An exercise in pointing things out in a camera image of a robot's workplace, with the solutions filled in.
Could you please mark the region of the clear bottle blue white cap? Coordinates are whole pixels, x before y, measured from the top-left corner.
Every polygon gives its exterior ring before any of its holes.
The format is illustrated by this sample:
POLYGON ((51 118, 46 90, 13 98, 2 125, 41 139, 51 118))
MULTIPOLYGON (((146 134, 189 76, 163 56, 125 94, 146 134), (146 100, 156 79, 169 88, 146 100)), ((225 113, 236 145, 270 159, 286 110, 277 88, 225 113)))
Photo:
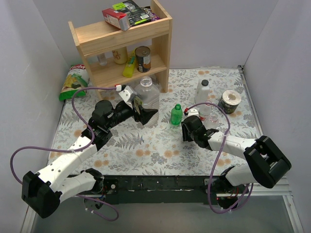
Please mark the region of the clear bottle blue white cap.
POLYGON ((219 119, 216 113, 211 113, 204 121, 204 126, 206 129, 217 129, 218 125, 219 119))

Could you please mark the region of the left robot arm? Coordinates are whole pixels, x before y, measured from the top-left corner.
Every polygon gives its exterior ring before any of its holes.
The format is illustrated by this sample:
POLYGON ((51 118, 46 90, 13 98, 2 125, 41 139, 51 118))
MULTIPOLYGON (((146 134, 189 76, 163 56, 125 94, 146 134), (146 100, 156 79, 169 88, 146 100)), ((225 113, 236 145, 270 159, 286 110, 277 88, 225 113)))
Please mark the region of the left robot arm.
POLYGON ((89 168, 80 175, 69 175, 110 140, 111 128, 131 117, 145 125, 158 109, 144 108, 142 105, 130 107, 124 101, 114 107, 108 100, 99 101, 89 119, 89 127, 67 152, 37 173, 29 171, 24 175, 22 199, 40 217, 47 218, 68 198, 85 191, 99 194, 104 187, 104 176, 99 171, 89 168))

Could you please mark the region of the square clear bottle white cap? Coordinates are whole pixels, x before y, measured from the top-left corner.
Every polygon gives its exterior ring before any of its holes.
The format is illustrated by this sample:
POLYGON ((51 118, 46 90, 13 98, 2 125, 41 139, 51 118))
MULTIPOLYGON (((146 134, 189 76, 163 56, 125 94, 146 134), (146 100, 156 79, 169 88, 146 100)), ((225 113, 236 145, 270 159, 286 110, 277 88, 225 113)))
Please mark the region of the square clear bottle white cap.
POLYGON ((149 76, 141 79, 140 84, 135 87, 137 96, 134 98, 134 106, 138 110, 141 105, 144 109, 158 109, 159 110, 159 89, 153 84, 149 76))

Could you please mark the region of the green plastic bottle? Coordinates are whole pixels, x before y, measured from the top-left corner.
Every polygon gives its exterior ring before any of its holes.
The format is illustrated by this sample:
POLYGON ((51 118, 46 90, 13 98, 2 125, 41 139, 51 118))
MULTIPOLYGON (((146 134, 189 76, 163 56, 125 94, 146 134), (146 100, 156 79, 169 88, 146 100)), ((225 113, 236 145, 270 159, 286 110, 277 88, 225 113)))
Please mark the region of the green plastic bottle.
POLYGON ((183 111, 180 104, 176 104, 174 108, 171 110, 171 119, 170 122, 172 125, 179 125, 181 123, 183 116, 183 111))

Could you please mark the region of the clear bottle red label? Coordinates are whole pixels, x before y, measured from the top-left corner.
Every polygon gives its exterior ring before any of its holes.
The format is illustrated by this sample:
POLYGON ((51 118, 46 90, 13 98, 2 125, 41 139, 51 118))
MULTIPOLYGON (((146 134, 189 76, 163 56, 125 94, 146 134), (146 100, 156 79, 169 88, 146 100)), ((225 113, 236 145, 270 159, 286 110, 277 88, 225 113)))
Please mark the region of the clear bottle red label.
POLYGON ((210 100, 207 100, 206 101, 208 104, 202 104, 200 105, 199 107, 199 118, 201 121, 205 121, 206 118, 209 117, 209 115, 211 114, 212 112, 212 106, 210 105, 211 104, 211 101, 210 100))

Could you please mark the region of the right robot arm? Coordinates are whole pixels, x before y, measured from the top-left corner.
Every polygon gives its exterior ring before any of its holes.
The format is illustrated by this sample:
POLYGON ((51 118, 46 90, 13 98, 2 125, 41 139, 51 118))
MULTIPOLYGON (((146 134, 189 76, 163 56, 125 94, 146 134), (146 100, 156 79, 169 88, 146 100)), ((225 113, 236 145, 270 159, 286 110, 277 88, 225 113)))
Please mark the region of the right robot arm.
POLYGON ((219 130, 206 129, 197 116, 187 117, 181 126, 184 141, 194 141, 201 148, 226 152, 247 162, 245 166, 234 166, 221 174, 220 188, 226 193, 245 183, 273 188, 292 168, 289 159, 267 136, 246 139, 224 135, 219 130))

